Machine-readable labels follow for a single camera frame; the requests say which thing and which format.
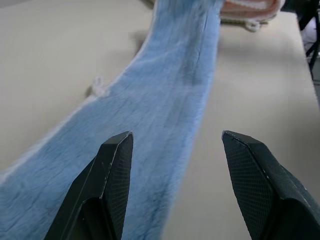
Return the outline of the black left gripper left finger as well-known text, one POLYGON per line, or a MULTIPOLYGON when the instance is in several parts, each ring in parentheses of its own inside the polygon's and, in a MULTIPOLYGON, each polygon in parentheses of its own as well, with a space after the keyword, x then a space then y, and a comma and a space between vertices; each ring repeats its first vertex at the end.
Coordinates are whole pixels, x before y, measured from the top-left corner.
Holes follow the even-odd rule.
POLYGON ((105 141, 72 182, 45 238, 119 240, 128 204, 133 134, 105 141))

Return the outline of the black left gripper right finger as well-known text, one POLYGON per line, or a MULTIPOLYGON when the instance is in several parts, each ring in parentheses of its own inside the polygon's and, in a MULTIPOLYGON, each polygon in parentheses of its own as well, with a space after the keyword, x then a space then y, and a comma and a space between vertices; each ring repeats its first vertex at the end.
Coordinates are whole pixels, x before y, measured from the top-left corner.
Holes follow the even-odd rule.
POLYGON ((238 206, 253 240, 318 240, 320 206, 303 184, 248 135, 221 136, 238 206))

